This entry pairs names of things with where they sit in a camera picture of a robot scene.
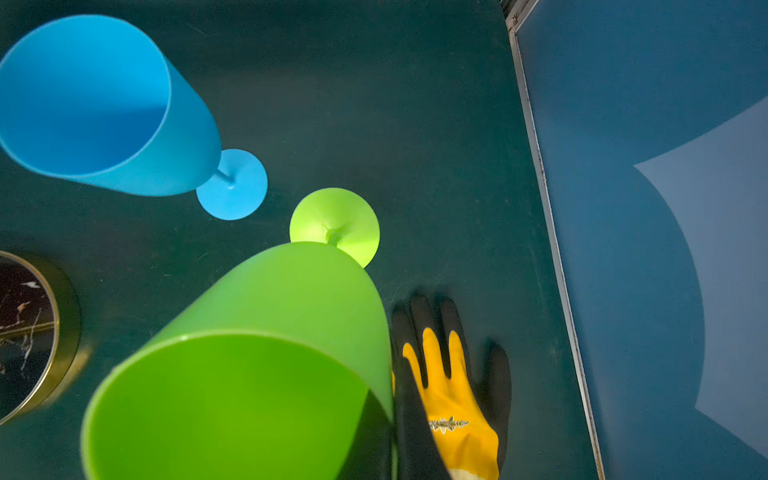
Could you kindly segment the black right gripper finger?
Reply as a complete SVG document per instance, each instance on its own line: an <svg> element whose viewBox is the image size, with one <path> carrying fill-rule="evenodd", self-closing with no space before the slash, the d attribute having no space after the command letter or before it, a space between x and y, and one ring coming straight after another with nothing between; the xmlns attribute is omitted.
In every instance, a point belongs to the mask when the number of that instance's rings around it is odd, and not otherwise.
<svg viewBox="0 0 768 480"><path fill-rule="evenodd" d="M450 480L430 429L410 363L394 362L397 478L400 480Z"/></svg>

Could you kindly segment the green wine glass front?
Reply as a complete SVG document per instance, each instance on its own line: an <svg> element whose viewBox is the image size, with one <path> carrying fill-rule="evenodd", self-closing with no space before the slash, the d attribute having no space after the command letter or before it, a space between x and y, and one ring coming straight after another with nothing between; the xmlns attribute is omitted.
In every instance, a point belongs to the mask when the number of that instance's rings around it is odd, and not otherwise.
<svg viewBox="0 0 768 480"><path fill-rule="evenodd" d="M369 203L307 195L287 243L243 261L95 391L90 479L386 479L390 336Z"/></svg>

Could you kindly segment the blue wine glass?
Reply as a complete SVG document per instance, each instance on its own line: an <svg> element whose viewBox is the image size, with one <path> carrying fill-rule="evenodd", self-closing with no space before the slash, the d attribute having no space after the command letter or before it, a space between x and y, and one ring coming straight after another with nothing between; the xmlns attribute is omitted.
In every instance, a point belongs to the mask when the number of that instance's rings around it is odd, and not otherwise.
<svg viewBox="0 0 768 480"><path fill-rule="evenodd" d="M268 190L260 160L223 147L211 111L157 44L104 15L48 22L4 55L1 145L47 177L137 196L194 192L221 220L251 215Z"/></svg>

